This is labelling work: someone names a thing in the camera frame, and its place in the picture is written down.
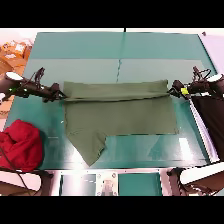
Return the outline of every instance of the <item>glossy table surface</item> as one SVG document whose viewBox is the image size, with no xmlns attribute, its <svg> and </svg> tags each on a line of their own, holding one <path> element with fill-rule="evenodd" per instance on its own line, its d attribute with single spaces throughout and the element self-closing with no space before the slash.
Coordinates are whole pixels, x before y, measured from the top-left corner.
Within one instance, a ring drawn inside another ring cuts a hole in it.
<svg viewBox="0 0 224 224">
<path fill-rule="evenodd" d="M 197 35 L 163 33 L 39 33 L 24 72 L 26 78 L 44 67 L 44 85 L 147 82 L 175 79 L 190 82 L 192 67 L 213 65 Z M 113 136 L 90 168 L 144 168 L 206 164 L 208 155 L 189 108 L 173 98 L 178 135 Z M 40 169 L 88 168 L 64 134 L 63 102 L 42 103 L 38 97 L 16 97 L 6 127 L 14 120 L 33 123 L 41 131 L 44 160 Z"/>
</svg>

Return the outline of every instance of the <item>green cloth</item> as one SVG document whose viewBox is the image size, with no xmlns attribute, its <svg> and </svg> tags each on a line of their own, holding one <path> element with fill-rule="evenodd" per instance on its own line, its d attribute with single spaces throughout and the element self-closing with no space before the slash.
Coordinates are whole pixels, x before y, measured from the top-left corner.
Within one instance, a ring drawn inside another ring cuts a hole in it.
<svg viewBox="0 0 224 224">
<path fill-rule="evenodd" d="M 177 134 L 167 80 L 145 83 L 64 83 L 65 130 L 90 166 L 107 136 Z"/>
</svg>

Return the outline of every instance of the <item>red cloth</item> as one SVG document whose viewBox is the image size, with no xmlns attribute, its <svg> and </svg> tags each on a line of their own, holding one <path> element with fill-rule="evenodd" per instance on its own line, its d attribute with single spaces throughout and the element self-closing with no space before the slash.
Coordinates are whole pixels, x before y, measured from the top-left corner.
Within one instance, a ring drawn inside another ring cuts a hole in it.
<svg viewBox="0 0 224 224">
<path fill-rule="evenodd" d="M 28 122 L 16 120 L 0 132 L 0 147 L 14 167 L 23 172 L 34 170 L 42 161 L 40 131 Z M 1 151 L 0 155 L 0 166 L 12 170 Z"/>
</svg>

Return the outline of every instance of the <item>cloth fold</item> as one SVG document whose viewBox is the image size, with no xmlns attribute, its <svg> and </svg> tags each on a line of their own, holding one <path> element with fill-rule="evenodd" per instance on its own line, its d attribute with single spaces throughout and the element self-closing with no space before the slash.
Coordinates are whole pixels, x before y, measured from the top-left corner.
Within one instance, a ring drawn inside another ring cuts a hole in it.
<svg viewBox="0 0 224 224">
<path fill-rule="evenodd" d="M 90 166 L 107 136 L 176 134 L 167 80 L 144 83 L 64 83 L 65 130 Z"/>
</svg>

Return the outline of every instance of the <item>white mounting plate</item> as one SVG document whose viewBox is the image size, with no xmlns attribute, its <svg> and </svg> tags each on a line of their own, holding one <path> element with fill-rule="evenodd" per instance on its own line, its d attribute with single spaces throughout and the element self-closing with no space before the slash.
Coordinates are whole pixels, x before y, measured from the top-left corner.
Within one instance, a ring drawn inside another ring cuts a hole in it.
<svg viewBox="0 0 224 224">
<path fill-rule="evenodd" d="M 118 173 L 102 172 L 96 174 L 96 196 L 101 196 L 105 188 L 111 187 L 113 196 L 118 196 Z"/>
</svg>

